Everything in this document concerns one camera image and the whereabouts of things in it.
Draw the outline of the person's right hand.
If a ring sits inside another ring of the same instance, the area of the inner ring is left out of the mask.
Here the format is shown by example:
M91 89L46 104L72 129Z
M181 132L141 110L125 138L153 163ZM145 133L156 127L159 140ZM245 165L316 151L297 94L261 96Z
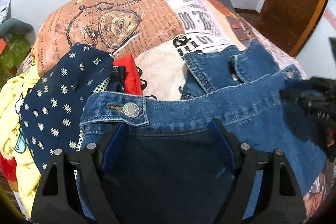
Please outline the person's right hand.
M326 125L325 130L327 147L330 147L335 143L335 126Z

